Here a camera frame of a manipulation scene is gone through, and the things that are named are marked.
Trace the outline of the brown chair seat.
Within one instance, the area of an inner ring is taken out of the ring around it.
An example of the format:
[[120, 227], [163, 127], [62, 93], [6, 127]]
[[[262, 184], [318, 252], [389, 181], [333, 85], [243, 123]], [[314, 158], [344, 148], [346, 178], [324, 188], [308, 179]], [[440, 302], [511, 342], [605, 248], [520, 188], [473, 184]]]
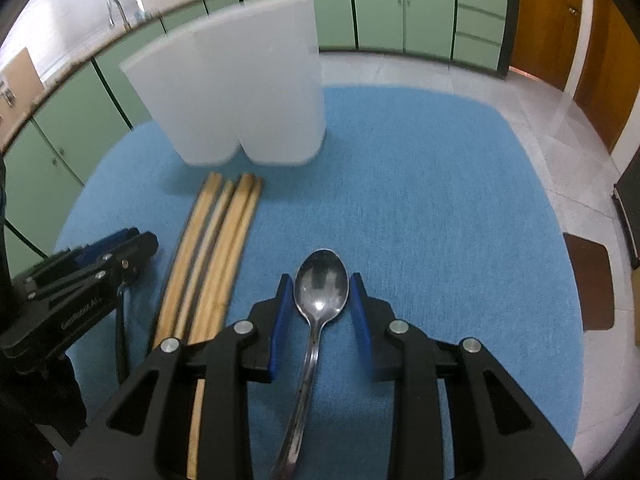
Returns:
[[578, 291], [585, 332], [610, 330], [615, 320], [615, 300], [608, 250], [593, 240], [564, 233]]

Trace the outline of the chrome faucet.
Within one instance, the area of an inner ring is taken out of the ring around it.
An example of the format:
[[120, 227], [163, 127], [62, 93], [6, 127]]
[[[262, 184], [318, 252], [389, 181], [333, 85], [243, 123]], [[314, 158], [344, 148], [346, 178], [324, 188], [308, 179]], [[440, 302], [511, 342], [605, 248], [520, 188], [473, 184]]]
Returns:
[[120, 20], [122, 21], [122, 27], [129, 32], [131, 29], [130, 21], [127, 18], [124, 8], [119, 0], [106, 0], [107, 12], [108, 12], [108, 26], [114, 28], [115, 23], [115, 10], [117, 10]]

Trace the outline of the white holder left compartment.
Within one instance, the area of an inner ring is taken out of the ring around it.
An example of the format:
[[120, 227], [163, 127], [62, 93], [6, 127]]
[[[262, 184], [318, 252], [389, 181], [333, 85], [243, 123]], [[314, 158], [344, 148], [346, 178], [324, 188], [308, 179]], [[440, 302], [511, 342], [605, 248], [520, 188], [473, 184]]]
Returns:
[[212, 59], [196, 39], [203, 23], [172, 30], [119, 68], [186, 164], [218, 166], [232, 159], [240, 144], [218, 110]]

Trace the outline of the black oven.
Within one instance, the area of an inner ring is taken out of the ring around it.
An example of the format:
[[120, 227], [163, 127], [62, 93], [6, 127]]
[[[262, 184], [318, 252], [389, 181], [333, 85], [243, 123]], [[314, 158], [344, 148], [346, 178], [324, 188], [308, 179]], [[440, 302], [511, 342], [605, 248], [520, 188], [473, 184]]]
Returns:
[[640, 152], [636, 151], [631, 162], [613, 188], [614, 203], [626, 233], [631, 267], [639, 267], [640, 249]]

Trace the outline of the white holder right compartment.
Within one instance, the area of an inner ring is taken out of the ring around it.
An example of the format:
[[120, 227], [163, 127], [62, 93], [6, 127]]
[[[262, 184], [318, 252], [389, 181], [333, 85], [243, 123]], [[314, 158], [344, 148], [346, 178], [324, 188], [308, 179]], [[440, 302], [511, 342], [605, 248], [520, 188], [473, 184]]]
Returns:
[[255, 164], [303, 166], [326, 136], [314, 0], [250, 0], [193, 32], [213, 133]]

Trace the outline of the white holder compartment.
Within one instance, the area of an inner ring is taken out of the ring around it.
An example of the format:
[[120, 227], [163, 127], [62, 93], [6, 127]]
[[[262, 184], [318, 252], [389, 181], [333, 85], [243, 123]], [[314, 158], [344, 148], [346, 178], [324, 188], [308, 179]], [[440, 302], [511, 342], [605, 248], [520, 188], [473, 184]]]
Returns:
[[212, 59], [196, 39], [203, 23], [172, 30], [119, 68], [186, 164], [218, 166], [232, 159], [240, 144], [218, 110]]
[[193, 32], [213, 133], [255, 164], [303, 166], [326, 136], [314, 0], [250, 0]]

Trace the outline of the blue table cloth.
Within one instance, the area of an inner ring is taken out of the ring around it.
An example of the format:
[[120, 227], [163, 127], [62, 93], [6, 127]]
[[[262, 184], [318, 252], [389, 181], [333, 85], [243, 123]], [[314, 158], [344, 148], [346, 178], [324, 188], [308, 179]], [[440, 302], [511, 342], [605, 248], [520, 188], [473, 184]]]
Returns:
[[[303, 166], [256, 165], [242, 150], [222, 166], [188, 166], [156, 122], [103, 157], [54, 250], [130, 226], [157, 236], [160, 250], [127, 292], [131, 366], [145, 358], [203, 181], [248, 172], [264, 188], [227, 323], [331, 248], [370, 296], [428, 336], [479, 339], [571, 448], [584, 376], [577, 289], [562, 228], [509, 123], [482, 102], [409, 88], [325, 88], [324, 100], [326, 138]], [[349, 310], [322, 333], [295, 479], [387, 476], [394, 386], [367, 376]], [[280, 451], [308, 334], [294, 308], [277, 379], [248, 386], [256, 479], [269, 478]]]

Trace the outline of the green kitchen cabinets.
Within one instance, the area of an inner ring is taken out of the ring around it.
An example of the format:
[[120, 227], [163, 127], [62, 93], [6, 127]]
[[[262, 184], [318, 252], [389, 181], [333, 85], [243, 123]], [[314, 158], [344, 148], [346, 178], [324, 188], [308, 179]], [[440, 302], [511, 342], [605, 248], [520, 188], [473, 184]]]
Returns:
[[[6, 254], [20, 273], [52, 252], [81, 187], [125, 133], [150, 119], [122, 62], [168, 32], [232, 4], [193, 0], [152, 16], [73, 62], [2, 138], [8, 168]], [[520, 0], [314, 0], [324, 52], [420, 56], [508, 73]]]

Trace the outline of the wooden door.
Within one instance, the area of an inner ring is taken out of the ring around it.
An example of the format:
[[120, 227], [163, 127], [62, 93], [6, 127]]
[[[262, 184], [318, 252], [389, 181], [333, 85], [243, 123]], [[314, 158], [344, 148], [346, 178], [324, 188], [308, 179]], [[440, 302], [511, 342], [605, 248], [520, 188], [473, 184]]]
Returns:
[[577, 46], [582, 0], [520, 0], [511, 66], [562, 90]]
[[588, 50], [575, 102], [608, 151], [626, 126], [638, 90], [638, 40], [613, 0], [593, 0]]

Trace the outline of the wooden chopstick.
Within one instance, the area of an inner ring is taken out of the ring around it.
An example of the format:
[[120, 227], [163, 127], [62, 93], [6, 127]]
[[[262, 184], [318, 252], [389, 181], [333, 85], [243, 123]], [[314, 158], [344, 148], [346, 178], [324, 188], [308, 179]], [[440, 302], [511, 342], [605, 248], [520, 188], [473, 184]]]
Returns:
[[212, 260], [206, 270], [205, 282], [198, 297], [198, 304], [189, 335], [190, 344], [213, 338], [219, 330], [227, 311], [224, 299], [224, 283], [230, 258], [231, 247], [238, 230], [240, 220], [250, 191], [254, 184], [252, 174], [242, 174], [224, 216], [221, 229], [214, 247]]
[[204, 217], [198, 225], [198, 239], [194, 246], [194, 257], [189, 268], [189, 279], [183, 287], [180, 307], [177, 312], [174, 335], [182, 340], [188, 339], [189, 323], [195, 311], [196, 297], [201, 287], [206, 264], [214, 250], [222, 220], [231, 200], [234, 184], [224, 180], [220, 174], [212, 174], [213, 193], [206, 186], [207, 206]]
[[[235, 233], [235, 238], [233, 241], [233, 245], [231, 247], [230, 258], [229, 258], [229, 262], [226, 270], [226, 275], [224, 276], [224, 278], [226, 279], [226, 282], [224, 283], [224, 299], [227, 300], [227, 311], [230, 304], [230, 299], [232, 295], [232, 289], [234, 286], [236, 274], [238, 273], [238, 269], [240, 266], [242, 251], [246, 242], [247, 233], [248, 233], [248, 230], [250, 229], [250, 222], [252, 222], [254, 218], [254, 213], [257, 207], [259, 196], [260, 194], [262, 194], [262, 178], [255, 177], [255, 176], [254, 178], [255, 180], [254, 180], [252, 190], [250, 191], [250, 197], [248, 198], [248, 201], [244, 208], [242, 218], [238, 226], [238, 230]], [[219, 330], [215, 334], [215, 336], [224, 327], [224, 320], [220, 323]]]
[[212, 203], [221, 181], [221, 174], [211, 172], [205, 179], [191, 209], [171, 265], [151, 349], [155, 349], [165, 338], [170, 337], [174, 330], [184, 283], [190, 272], [192, 257], [196, 251], [196, 246], [198, 246], [205, 220], [208, 217], [210, 208], [212, 208]]

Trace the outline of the steel spoon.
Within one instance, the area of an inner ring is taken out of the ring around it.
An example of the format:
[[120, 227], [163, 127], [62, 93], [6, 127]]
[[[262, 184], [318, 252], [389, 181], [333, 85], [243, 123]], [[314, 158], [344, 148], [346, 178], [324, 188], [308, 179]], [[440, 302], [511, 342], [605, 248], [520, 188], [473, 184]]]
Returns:
[[309, 325], [309, 338], [292, 416], [270, 479], [293, 478], [311, 404], [322, 330], [341, 314], [348, 295], [346, 266], [331, 249], [312, 252], [296, 273], [294, 301], [298, 312]]

